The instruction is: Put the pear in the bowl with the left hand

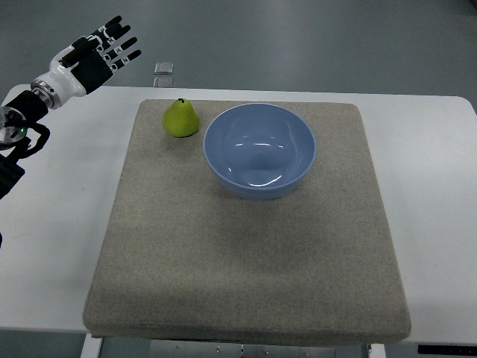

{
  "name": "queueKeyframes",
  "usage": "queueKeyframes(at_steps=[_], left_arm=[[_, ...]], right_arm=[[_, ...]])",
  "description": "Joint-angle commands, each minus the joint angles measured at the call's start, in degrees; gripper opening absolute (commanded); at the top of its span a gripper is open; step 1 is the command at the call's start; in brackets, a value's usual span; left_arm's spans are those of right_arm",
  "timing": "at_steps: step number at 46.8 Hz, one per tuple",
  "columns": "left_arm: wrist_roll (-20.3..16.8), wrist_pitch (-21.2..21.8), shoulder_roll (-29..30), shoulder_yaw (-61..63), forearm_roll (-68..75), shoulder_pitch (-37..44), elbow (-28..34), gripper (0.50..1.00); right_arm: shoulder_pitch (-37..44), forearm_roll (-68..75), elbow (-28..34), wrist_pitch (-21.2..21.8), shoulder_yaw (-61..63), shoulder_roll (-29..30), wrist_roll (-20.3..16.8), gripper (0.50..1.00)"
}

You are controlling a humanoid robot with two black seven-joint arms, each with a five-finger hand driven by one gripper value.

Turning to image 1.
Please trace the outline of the black white robot left hand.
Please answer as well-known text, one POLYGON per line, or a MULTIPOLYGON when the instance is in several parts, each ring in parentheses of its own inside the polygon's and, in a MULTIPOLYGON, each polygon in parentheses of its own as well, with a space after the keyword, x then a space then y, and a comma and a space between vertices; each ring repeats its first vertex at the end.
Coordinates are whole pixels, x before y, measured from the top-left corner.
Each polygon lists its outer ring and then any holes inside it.
POLYGON ((32 82, 31 92, 46 107, 57 109, 69 99, 88 95, 105 84, 115 72, 141 55, 133 47, 137 38, 126 38, 130 26, 121 21, 121 16, 112 18, 56 54, 49 71, 32 82))

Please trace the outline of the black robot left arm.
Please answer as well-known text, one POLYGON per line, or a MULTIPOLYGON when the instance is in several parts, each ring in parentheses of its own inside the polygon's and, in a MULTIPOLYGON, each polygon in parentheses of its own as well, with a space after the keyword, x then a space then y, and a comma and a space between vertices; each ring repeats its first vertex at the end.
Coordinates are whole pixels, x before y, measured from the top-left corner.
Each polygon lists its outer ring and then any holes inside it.
POLYGON ((25 90, 1 107, 1 197, 5 197, 25 174, 18 164, 42 150, 50 130, 39 123, 48 114, 49 100, 39 92, 25 90))

